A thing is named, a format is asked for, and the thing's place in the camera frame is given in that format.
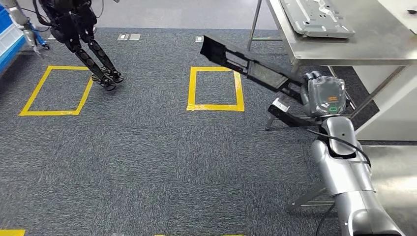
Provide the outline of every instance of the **metal table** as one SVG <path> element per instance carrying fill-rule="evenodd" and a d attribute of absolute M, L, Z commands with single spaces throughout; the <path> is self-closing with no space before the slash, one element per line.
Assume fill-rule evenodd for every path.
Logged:
<path fill-rule="evenodd" d="M 258 0 L 252 32 L 256 26 L 262 0 Z M 349 39 L 303 37 L 293 31 L 280 0 L 267 0 L 275 23 L 281 31 L 293 72 L 301 65 L 353 66 L 397 65 L 389 75 L 357 107 L 350 117 L 356 116 L 384 89 L 407 65 L 417 64 L 417 48 L 412 45 L 414 35 L 377 0 L 332 0 L 355 35 Z M 252 43 L 249 39 L 248 49 Z"/>

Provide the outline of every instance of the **yellow tape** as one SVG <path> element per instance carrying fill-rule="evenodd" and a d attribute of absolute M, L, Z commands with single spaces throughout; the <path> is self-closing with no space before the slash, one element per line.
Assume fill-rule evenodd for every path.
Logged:
<path fill-rule="evenodd" d="M 26 230 L 0 230 L 0 236 L 24 236 Z"/>
<path fill-rule="evenodd" d="M 35 100 L 36 96 L 38 95 L 40 89 L 42 88 L 43 83 L 45 82 L 46 78 L 49 76 L 49 73 L 51 73 L 51 66 L 48 66 L 46 68 L 45 73 L 43 73 L 42 78 L 40 79 L 38 85 L 36 86 L 35 90 L 33 91 L 32 95 L 30 96 L 29 100 L 26 102 L 26 105 L 23 107 L 22 111 L 20 112 L 20 116 L 25 116 L 25 113 L 29 111 L 30 106 L 32 105 L 33 101 Z"/>
<path fill-rule="evenodd" d="M 231 69 L 214 66 L 214 67 L 191 67 L 190 69 L 190 83 L 188 88 L 188 104 L 187 111 L 195 110 L 212 110 L 212 111 L 238 111 L 244 112 L 245 105 L 243 101 L 242 82 L 240 74 L 234 71 L 235 90 L 236 90 L 236 105 L 222 105 L 222 104 L 195 104 L 195 93 L 197 83 L 197 71 L 231 71 Z"/>
<path fill-rule="evenodd" d="M 81 101 L 80 104 L 78 104 L 77 109 L 75 110 L 77 112 L 77 115 L 81 112 L 81 109 L 83 108 L 84 104 L 87 101 L 87 98 L 89 96 L 90 93 L 90 89 L 92 86 L 93 80 L 90 78 L 89 83 L 87 84 L 86 90 L 84 90 L 83 96 L 81 97 Z"/>
<path fill-rule="evenodd" d="M 85 66 L 66 66 L 66 65 L 50 65 L 48 68 L 52 70 L 89 70 Z"/>
<path fill-rule="evenodd" d="M 83 108 L 86 100 L 89 96 L 89 92 L 91 86 L 93 84 L 93 80 L 90 78 L 87 84 L 86 89 L 84 90 L 83 96 L 81 97 L 81 101 L 78 104 L 78 107 L 74 111 L 29 111 L 30 106 L 32 105 L 33 101 L 35 100 L 36 96 L 38 95 L 40 89 L 42 88 L 45 80 L 48 78 L 49 74 L 52 70 L 89 70 L 87 67 L 83 66 L 58 66 L 58 65 L 49 65 L 46 68 L 45 73 L 43 74 L 42 78 L 40 79 L 39 83 L 37 84 L 35 90 L 33 91 L 32 95 L 30 96 L 29 100 L 26 102 L 26 105 L 23 107 L 22 111 L 20 112 L 19 116 L 67 116 L 67 115 L 74 115 L 77 116 L 80 114 L 81 109 Z"/>
<path fill-rule="evenodd" d="M 190 85 L 188 87 L 188 106 L 187 111 L 194 111 L 195 104 L 195 88 L 197 81 L 197 67 L 191 67 L 190 69 Z"/>
<path fill-rule="evenodd" d="M 233 72 L 235 76 L 235 89 L 236 89 L 236 101 L 238 104 L 237 111 L 244 112 L 245 111 L 245 102 L 243 101 L 243 89 L 242 89 L 242 81 L 240 79 L 240 74 L 236 71 Z"/>

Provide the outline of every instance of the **table leg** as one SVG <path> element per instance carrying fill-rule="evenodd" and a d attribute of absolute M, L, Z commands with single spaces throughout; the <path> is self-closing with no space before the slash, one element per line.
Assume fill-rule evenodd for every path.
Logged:
<path fill-rule="evenodd" d="M 392 72 L 378 87 L 365 99 L 362 104 L 356 108 L 351 114 L 350 117 L 353 119 L 359 112 L 363 110 L 388 84 L 390 84 L 398 74 L 401 73 L 406 68 L 406 66 L 399 66 L 394 72 Z"/>
<path fill-rule="evenodd" d="M 296 63 L 293 65 L 293 68 L 291 69 L 291 73 L 298 74 L 298 70 L 299 70 L 299 64 Z"/>
<path fill-rule="evenodd" d="M 269 115 L 269 119 L 267 121 L 267 124 L 265 125 L 265 130 L 266 131 L 270 131 L 271 130 L 271 126 L 272 126 L 272 123 L 275 120 L 275 118 L 276 117 L 273 114 L 270 114 Z"/>
<path fill-rule="evenodd" d="M 247 46 L 248 51 L 250 51 L 250 47 L 252 46 L 253 33 L 255 32 L 256 23 L 258 22 L 259 11 L 261 10 L 261 3 L 262 0 L 258 0 L 258 4 L 256 5 L 255 18 L 253 18 L 252 29 L 250 30 L 249 42 Z"/>

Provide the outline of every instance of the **humanoid robot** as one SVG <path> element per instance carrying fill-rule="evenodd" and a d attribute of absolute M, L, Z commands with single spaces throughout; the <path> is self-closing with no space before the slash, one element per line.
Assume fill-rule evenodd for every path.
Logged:
<path fill-rule="evenodd" d="M 116 70 L 109 57 L 94 39 L 93 27 L 97 23 L 97 18 L 91 10 L 91 0 L 39 0 L 50 22 L 42 19 L 36 1 L 33 0 L 33 5 L 39 22 L 51 27 L 52 36 L 58 42 L 65 44 L 88 67 L 92 72 L 93 81 L 103 86 L 107 91 L 113 90 L 117 83 L 123 81 L 122 74 Z M 21 25 L 19 29 L 22 30 L 26 42 L 35 52 L 39 53 L 36 35 L 17 0 L 0 0 L 0 4 L 9 12 L 14 22 Z M 103 67 L 100 68 L 84 51 L 80 39 L 88 44 Z"/>
<path fill-rule="evenodd" d="M 311 152 L 320 167 L 323 183 L 290 203 L 289 211 L 303 206 L 331 206 L 330 212 L 336 206 L 342 236 L 405 236 L 378 202 L 371 182 L 369 158 L 356 139 L 352 122 L 342 115 L 347 104 L 344 80 L 323 76 L 317 71 L 298 78 L 212 36 L 204 36 L 201 54 L 294 99 L 303 106 L 307 115 L 303 118 L 291 115 L 290 106 L 279 97 L 268 109 L 274 118 L 290 127 L 319 127 L 319 132 L 307 131 L 319 135 L 311 145 Z M 326 205 L 324 201 L 312 201 L 326 192 L 333 201 L 326 202 Z"/>

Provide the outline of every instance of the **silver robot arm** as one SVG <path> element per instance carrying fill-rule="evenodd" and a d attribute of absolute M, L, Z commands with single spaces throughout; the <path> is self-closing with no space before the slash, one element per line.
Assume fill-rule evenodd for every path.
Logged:
<path fill-rule="evenodd" d="M 13 23 L 23 32 L 26 42 L 39 54 L 36 35 L 32 31 L 28 17 L 23 13 L 16 0 L 0 0 L 0 4 L 7 10 Z"/>
<path fill-rule="evenodd" d="M 361 148 L 352 122 L 346 117 L 328 118 L 322 128 L 329 135 Z M 342 236 L 405 236 L 378 202 L 370 166 L 360 152 L 336 140 L 329 143 L 316 140 L 312 153 L 337 206 Z M 343 158 L 349 155 L 354 158 Z"/>

